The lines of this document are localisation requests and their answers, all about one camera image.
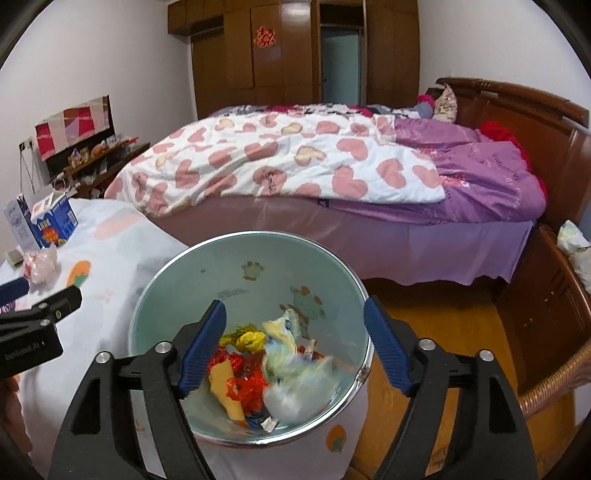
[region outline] red paper decoration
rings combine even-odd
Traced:
[[[272,47],[277,43],[275,39],[275,30],[267,27],[259,27],[256,31],[256,46],[259,48]]]

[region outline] wooden headboard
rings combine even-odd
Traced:
[[[510,129],[530,156],[533,172],[548,187],[542,220],[555,231],[579,223],[591,197],[589,111],[569,100],[512,83],[440,78],[457,96],[459,125],[479,128],[497,121]],[[441,89],[430,89],[434,97]]]

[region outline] cartoon print on trash can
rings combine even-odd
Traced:
[[[256,281],[265,270],[265,267],[259,262],[251,262],[249,260],[242,266],[242,269],[244,270],[244,280]]]
[[[320,300],[320,297],[312,295],[310,289],[306,286],[302,286],[302,288],[291,287],[290,290],[294,295],[293,305],[279,305],[279,307],[283,311],[294,309],[298,313],[300,316],[301,335],[303,338],[310,340],[310,335],[308,334],[310,320],[326,318],[322,300]]]

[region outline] cardboard box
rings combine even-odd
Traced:
[[[31,212],[22,194],[6,206],[4,215],[22,251],[31,252],[41,249],[41,243],[36,237],[31,224]]]
[[[65,193],[52,192],[31,209],[33,234],[42,247],[65,244],[78,225]]]

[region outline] wooden shelf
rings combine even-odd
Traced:
[[[113,153],[115,150],[120,149],[121,147],[123,147],[123,145],[125,145],[125,142],[119,142],[118,144],[114,145],[113,147],[107,148],[107,150],[105,150],[100,155],[97,155],[95,157],[90,157],[86,162],[84,162],[81,165],[78,165],[76,168],[73,168],[72,170],[64,171],[64,178],[69,179],[70,177],[72,177],[76,173],[78,173],[80,170],[84,170],[86,167],[92,165],[93,163],[95,163],[99,160],[102,160],[110,153]]]
[[[150,143],[138,144],[132,151],[124,154],[117,163],[111,165],[105,173],[99,175],[91,185],[80,185],[78,188],[78,197],[85,197],[90,194],[92,189],[98,187],[105,180],[108,180],[113,175],[117,175],[123,167],[125,167],[131,160],[144,153],[150,148]]]

